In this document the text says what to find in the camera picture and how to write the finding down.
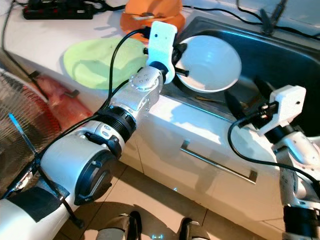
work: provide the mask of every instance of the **stainless steel sink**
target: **stainless steel sink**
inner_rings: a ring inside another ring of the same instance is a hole
[[[269,82],[275,88],[286,85],[305,87],[307,93],[303,112],[293,124],[299,125],[307,136],[320,135],[319,50],[275,37],[266,37],[204,17],[196,17],[178,36],[177,43],[196,35],[220,38],[238,52],[242,62],[241,76],[228,91],[243,102],[249,112],[266,101],[253,82],[255,78]],[[235,120],[225,104],[223,92],[193,92],[176,78],[172,83],[165,85],[162,94],[226,120]],[[196,99],[198,96],[213,101]]]

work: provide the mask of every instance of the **drawer handle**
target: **drawer handle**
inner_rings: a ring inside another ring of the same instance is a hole
[[[241,174],[239,172],[236,172],[236,171],[234,171],[234,170],[232,170],[232,169],[230,169],[230,168],[228,168],[226,166],[223,166],[223,165],[221,165],[221,164],[219,164],[219,163],[217,163],[215,161],[212,161],[209,158],[201,156],[201,155],[199,155],[198,153],[196,153],[194,151],[189,150],[188,149],[189,143],[190,143],[189,141],[184,140],[182,145],[181,145],[181,147],[180,147],[180,150],[185,152],[186,154],[189,154],[189,155],[191,155],[191,156],[193,156],[193,157],[195,157],[197,159],[200,159],[201,161],[204,161],[205,163],[210,164],[210,165],[212,165],[212,166],[214,166],[214,167],[216,167],[216,168],[218,168],[218,169],[220,169],[222,171],[225,171],[227,173],[233,174],[233,175],[235,175],[235,176],[237,176],[237,177],[239,177],[239,178],[241,178],[243,180],[246,180],[246,181],[248,181],[248,182],[250,182],[252,184],[256,184],[257,177],[258,177],[258,173],[256,171],[250,170],[249,176],[245,176],[245,175],[243,175],[243,174]]]

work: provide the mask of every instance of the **green cloth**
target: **green cloth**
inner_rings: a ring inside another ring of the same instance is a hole
[[[78,83],[91,89],[109,89],[110,62],[120,37],[87,40],[72,45],[63,56],[67,73]],[[118,50],[113,65],[113,88],[146,65],[145,45],[127,39]]]

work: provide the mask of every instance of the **tiled floor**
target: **tiled floor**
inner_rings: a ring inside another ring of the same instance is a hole
[[[263,240],[123,163],[116,169],[112,189],[76,211],[85,220],[85,229],[79,230],[68,221],[54,240],[95,240],[98,229],[108,220],[133,210],[141,214],[143,240],[151,239],[152,235],[177,240],[184,217],[203,224],[212,240]]]

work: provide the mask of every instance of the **faucet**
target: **faucet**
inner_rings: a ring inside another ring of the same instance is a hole
[[[286,3],[288,0],[281,0],[272,13],[272,16],[269,18],[266,11],[262,8],[260,9],[260,14],[262,18],[262,33],[267,36],[272,36],[276,24],[278,23],[282,13],[285,10]]]

